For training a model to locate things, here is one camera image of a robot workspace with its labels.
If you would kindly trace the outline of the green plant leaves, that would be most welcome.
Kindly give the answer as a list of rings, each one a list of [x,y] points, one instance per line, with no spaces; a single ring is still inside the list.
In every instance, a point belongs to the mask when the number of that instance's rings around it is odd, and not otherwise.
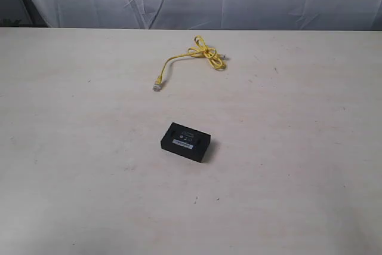
[[[0,19],[0,27],[20,27],[21,20]]]

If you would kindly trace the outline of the small black network box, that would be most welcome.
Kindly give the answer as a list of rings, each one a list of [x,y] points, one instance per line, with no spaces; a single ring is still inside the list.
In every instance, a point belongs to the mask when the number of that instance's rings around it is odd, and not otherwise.
[[[210,142],[210,134],[173,122],[161,139],[161,149],[201,163]]]

